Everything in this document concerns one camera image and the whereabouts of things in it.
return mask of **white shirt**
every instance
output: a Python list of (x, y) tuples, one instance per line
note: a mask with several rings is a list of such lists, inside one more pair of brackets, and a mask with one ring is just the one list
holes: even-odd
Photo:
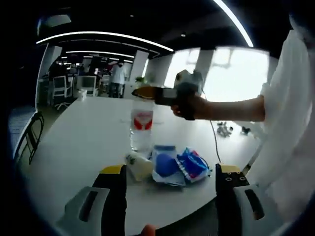
[(266, 139), (247, 179), (266, 190), (285, 221), (295, 220), (315, 191), (314, 66), (313, 52), (291, 30), (271, 83), (261, 91)]
[(117, 84), (125, 84), (125, 71), (124, 66), (119, 67), (117, 64), (113, 66), (113, 73), (111, 76), (111, 82)]

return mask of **white chair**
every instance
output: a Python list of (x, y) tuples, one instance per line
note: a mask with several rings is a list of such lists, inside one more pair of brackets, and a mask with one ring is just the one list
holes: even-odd
[[(67, 86), (66, 76), (54, 77), (53, 84), (53, 100), (55, 99), (55, 97), (67, 98), (71, 96), (71, 87)], [(57, 107), (57, 110), (59, 110), (61, 106), (68, 107), (69, 105), (70, 103), (68, 102), (61, 102), (54, 105), (54, 107)]]
[(78, 76), (77, 89), (87, 91), (87, 96), (97, 96), (96, 76), (81, 75)]

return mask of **desk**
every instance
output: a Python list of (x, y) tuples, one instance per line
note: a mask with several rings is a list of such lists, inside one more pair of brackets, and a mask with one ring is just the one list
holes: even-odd
[[(87, 97), (75, 101), (56, 120), (39, 144), (30, 166), (28, 190), (38, 212), (54, 224), (65, 204), (84, 186), (92, 186), (98, 172), (123, 163), (130, 149), (132, 100)], [(259, 142), (238, 133), (218, 137), (223, 163), (241, 169)], [(194, 148), (209, 165), (218, 162), (208, 121), (187, 121), (165, 106), (155, 106), (152, 139), (156, 144)], [(138, 234), (145, 224), (158, 228), (172, 224), (201, 208), (215, 196), (215, 174), (184, 189), (155, 184), (127, 186), (126, 235)]]

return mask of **window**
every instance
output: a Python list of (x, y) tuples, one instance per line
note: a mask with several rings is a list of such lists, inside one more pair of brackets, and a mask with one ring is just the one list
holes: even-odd
[(164, 86), (173, 88), (177, 73), (187, 70), (192, 73), (196, 67), (200, 48), (177, 51), (168, 68)]
[(207, 99), (227, 102), (257, 97), (262, 84), (267, 81), (268, 65), (268, 52), (217, 48), (204, 86)]

